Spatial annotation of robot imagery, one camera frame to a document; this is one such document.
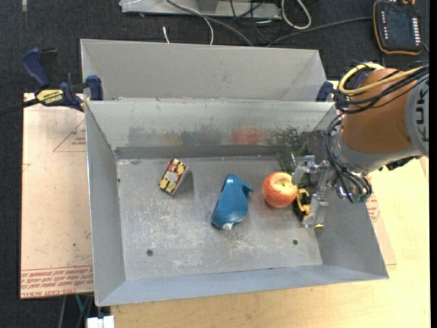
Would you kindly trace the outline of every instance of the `metal bracket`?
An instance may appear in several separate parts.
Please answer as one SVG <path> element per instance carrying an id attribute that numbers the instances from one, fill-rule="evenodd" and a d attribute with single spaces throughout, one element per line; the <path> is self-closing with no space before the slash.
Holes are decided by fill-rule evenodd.
<path id="1" fill-rule="evenodd" d="M 325 198 L 325 192 L 331 187 L 333 178 L 333 169 L 329 162 L 322 161 L 319 165 L 315 164 L 315 156 L 307 155 L 294 158 L 296 169 L 292 173 L 292 182 L 294 185 L 299 185 L 304 174 L 314 174 L 322 172 L 320 176 L 316 193 L 311 196 L 311 205 L 309 214 L 303 219 L 302 224 L 305 227 L 322 226 L 324 223 L 325 208 L 328 202 Z"/>

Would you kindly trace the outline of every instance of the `bin floor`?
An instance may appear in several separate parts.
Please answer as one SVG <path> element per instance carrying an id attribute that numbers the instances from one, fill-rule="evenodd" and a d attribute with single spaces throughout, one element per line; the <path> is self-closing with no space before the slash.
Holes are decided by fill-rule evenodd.
<path id="1" fill-rule="evenodd" d="M 275 156 L 185 158 L 191 173 L 174 196 L 158 182 L 168 159 L 117 162 L 126 279 L 179 277 L 321 265 L 314 229 L 292 207 L 269 207 L 264 178 L 280 170 Z M 252 188 L 248 213 L 232 230 L 212 226 L 226 175 Z"/>

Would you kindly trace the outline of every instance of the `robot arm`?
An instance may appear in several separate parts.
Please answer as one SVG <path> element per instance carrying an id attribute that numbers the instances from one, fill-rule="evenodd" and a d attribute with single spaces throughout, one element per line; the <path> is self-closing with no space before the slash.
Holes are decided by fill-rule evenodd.
<path id="1" fill-rule="evenodd" d="M 351 80 L 355 84 L 346 88 Z M 295 185 L 303 174 L 323 171 L 302 222 L 306 227 L 323 224 L 328 190 L 336 189 L 352 203 L 366 202 L 371 195 L 368 173 L 429 154 L 428 65 L 405 71 L 358 65 L 339 82 L 334 100 L 339 115 L 325 132 L 326 161 L 316 165 L 313 156 L 294 161 Z"/>
<path id="2" fill-rule="evenodd" d="M 330 151 L 340 166 L 353 173 L 368 174 L 383 166 L 394 168 L 412 157 L 428 156 L 429 73 L 420 71 L 417 70 L 418 79 L 405 76 L 350 96 L 351 103 L 359 98 L 372 105 L 361 110 L 364 107 L 356 103 L 343 109 L 339 130 L 330 141 Z M 373 70 L 358 90 L 394 74 L 402 76 L 404 72 L 391 68 Z"/>

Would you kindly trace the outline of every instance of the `apple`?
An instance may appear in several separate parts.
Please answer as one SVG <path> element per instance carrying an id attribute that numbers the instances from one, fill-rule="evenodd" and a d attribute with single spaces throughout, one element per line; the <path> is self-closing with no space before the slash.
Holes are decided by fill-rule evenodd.
<path id="1" fill-rule="evenodd" d="M 292 183 L 292 176 L 286 172 L 274 172 L 264 179 L 262 196 L 266 203 L 275 208 L 289 206 L 298 194 L 298 187 Z"/>

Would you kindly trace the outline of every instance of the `gray metal bin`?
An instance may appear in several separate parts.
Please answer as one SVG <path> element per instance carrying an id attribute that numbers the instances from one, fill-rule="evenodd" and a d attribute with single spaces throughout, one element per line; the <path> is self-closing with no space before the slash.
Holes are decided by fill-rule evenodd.
<path id="1" fill-rule="evenodd" d="M 317 51 L 83 40 L 82 54 L 105 93 L 85 110 L 97 305 L 387 278 L 365 205 L 328 193 L 314 229 L 262 197 L 277 152 L 335 113 L 314 100 Z M 235 141 L 246 128 L 256 142 Z M 172 157 L 191 171 L 174 196 L 158 188 Z M 254 191 L 222 231 L 210 218 L 230 173 Z"/>

